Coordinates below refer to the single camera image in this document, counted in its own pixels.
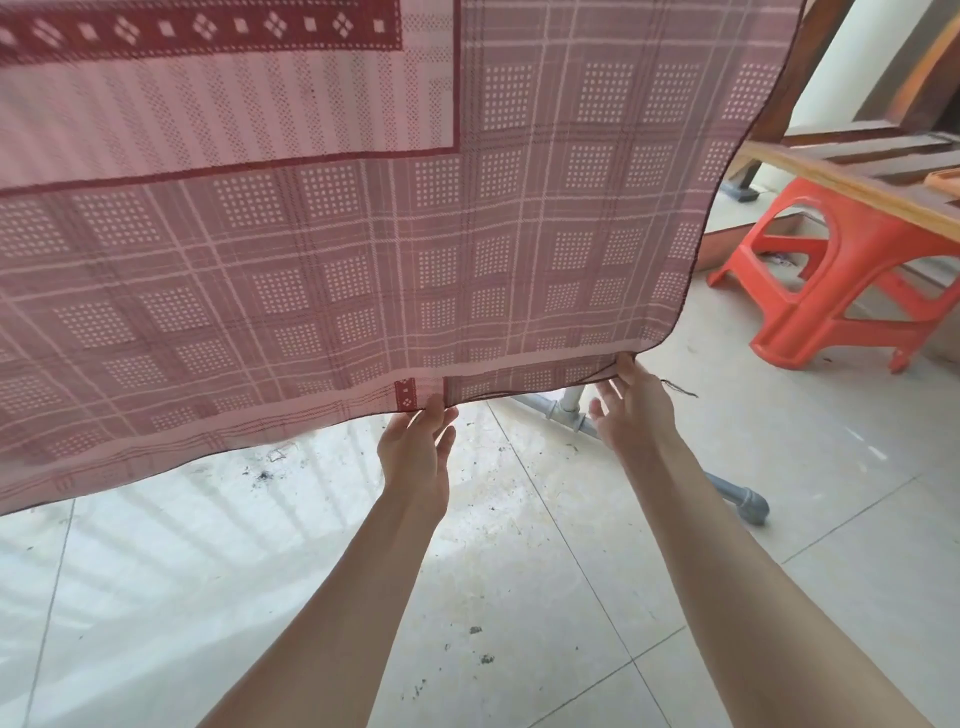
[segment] dark red border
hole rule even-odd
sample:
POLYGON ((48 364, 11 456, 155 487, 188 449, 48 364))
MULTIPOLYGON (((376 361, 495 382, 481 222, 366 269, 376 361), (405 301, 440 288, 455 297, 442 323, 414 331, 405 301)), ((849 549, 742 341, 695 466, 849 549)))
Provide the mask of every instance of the dark red border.
MULTIPOLYGON (((41 194, 44 192, 62 192, 70 189, 92 189, 97 187, 116 187, 127 184, 150 184, 152 182, 171 182, 189 180, 196 177, 229 174, 231 172, 246 172, 275 167, 299 166, 302 164, 316 164, 318 162, 335 162, 350 159, 407 159, 418 157, 437 157, 460 152, 460 87, 461 87, 461 8, 460 0, 453 2, 453 144, 449 147, 434 147, 431 149, 415 149, 399 152, 343 152, 334 155, 316 155, 314 157, 288 157, 283 159, 263 159, 261 161, 238 162, 217 167, 199 167, 175 172, 161 172, 154 175, 139 175, 131 177, 111 177, 103 180, 69 180, 65 182, 45 182, 43 184, 29 184, 24 187, 8 187, 0 189, 0 199, 19 195, 41 194)), ((0 12, 0 22, 5 17, 0 12)))

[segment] stool leg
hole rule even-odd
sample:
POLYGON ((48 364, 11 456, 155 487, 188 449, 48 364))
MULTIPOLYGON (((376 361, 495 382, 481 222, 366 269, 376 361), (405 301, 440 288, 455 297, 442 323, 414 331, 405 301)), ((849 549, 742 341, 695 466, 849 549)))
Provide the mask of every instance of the stool leg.
POLYGON ((876 276, 876 261, 869 246, 842 246, 836 258, 814 283, 804 289, 804 299, 780 325, 761 331, 750 347, 757 356, 784 369, 802 369, 821 348, 830 322, 847 307, 876 276))

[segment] white wall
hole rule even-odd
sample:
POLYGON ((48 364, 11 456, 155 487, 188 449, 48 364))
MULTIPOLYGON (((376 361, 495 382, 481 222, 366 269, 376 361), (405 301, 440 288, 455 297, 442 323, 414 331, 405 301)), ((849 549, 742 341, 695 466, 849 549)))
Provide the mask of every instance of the white wall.
MULTIPOLYGON (((930 2, 855 0, 794 107, 790 126, 853 121, 930 2)), ((755 184, 781 190, 791 179, 764 164, 756 174, 755 184)))

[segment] fabric sheet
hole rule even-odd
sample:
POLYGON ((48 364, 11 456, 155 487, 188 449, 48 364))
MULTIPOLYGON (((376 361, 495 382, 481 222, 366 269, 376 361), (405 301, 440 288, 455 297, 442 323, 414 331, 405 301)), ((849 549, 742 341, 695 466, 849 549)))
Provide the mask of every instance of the fabric sheet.
POLYGON ((0 513, 663 340, 801 0, 0 4, 0 513))

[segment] red plastic stool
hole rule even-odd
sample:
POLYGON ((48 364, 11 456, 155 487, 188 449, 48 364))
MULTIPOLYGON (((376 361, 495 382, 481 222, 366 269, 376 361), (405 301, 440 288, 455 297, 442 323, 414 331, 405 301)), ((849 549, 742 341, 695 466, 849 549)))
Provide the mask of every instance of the red plastic stool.
POLYGON ((784 369, 802 369, 831 346, 896 347, 890 371, 902 372, 910 356, 960 301, 960 278, 937 299, 928 299, 894 270, 919 257, 960 255, 960 243, 851 200, 809 180, 787 185, 707 283, 727 273, 763 311, 763 326, 750 343, 762 359, 784 369), (820 210, 828 238, 769 235, 774 217, 794 205, 820 210), (784 288, 757 257, 761 253, 808 255, 797 292, 784 288), (913 321, 864 321, 844 313, 871 283, 913 321))

